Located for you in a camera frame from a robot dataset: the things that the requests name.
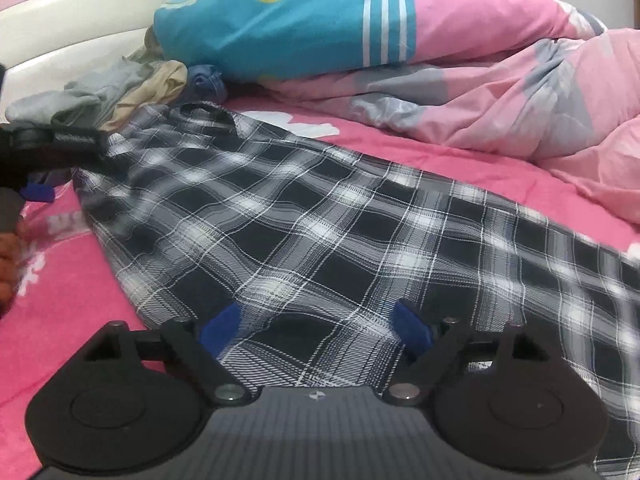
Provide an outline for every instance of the bed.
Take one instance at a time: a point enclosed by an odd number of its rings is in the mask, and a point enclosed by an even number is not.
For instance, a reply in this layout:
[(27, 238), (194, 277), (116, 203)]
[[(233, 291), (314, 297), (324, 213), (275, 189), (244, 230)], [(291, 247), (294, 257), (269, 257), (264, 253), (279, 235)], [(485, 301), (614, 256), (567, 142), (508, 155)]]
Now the bed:
[[(0, 0), (0, 47), (9, 70), (0, 114), (9, 102), (60, 88), (88, 70), (106, 68), (143, 42), (155, 9), (166, 0)], [(389, 135), (379, 129), (276, 101), (242, 96), (226, 107), (303, 137), (322, 138), (461, 182), (529, 207), (577, 233), (640, 258), (635, 225), (523, 160)], [(38, 468), (24, 431), (31, 396), (99, 327), (111, 319), (142, 328), (88, 228), (70, 184), (52, 205), (28, 203), (22, 279), (0, 319), (0, 470), (21, 480)]]

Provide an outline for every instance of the blue garment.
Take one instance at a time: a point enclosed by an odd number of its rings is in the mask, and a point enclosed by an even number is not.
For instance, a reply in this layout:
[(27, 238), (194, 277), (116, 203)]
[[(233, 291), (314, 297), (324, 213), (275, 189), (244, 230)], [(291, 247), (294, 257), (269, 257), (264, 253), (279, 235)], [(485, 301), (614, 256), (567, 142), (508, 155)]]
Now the blue garment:
[(227, 80), (296, 78), (411, 59), (414, 0), (171, 0), (154, 32), (169, 59)]
[(195, 65), (187, 69), (187, 84), (176, 98), (177, 103), (206, 99), (222, 104), (227, 98), (220, 70), (212, 65)]

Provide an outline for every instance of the silver screw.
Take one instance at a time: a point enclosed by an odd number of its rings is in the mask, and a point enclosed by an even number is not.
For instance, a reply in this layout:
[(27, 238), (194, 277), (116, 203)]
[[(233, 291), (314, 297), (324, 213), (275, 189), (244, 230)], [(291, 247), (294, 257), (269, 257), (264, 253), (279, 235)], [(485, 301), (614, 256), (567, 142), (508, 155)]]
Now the silver screw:
[(395, 399), (412, 400), (420, 395), (420, 388), (409, 383), (393, 384), (389, 386), (389, 394)]
[(226, 402), (234, 402), (244, 397), (244, 388), (239, 384), (223, 384), (216, 388), (216, 397), (218, 400), (226, 400)]

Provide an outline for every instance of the black and white plaid fabric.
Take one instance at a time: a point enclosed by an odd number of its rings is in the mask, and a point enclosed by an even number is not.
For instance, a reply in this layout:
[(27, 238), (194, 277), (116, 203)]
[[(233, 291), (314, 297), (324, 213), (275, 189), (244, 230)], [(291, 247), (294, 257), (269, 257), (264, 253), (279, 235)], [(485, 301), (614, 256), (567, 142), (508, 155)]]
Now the black and white plaid fabric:
[(220, 354), (251, 386), (378, 392), (401, 361), (407, 298), (482, 330), (543, 327), (606, 402), (596, 468), (640, 477), (640, 272), (472, 186), (325, 144), (211, 104), (145, 107), (76, 187), (148, 326), (236, 300)]

